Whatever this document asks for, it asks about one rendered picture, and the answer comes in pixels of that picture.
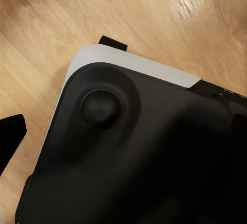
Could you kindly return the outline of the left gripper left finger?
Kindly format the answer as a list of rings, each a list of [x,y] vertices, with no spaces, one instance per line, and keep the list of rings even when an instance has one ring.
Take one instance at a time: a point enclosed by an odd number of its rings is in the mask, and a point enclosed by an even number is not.
[[[0,119],[0,175],[27,133],[22,114]]]

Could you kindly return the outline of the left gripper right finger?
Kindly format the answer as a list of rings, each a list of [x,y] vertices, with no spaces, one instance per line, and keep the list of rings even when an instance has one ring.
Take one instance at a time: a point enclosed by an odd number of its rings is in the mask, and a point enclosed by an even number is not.
[[[247,116],[242,114],[235,114],[232,126],[231,133],[244,150],[247,155]]]

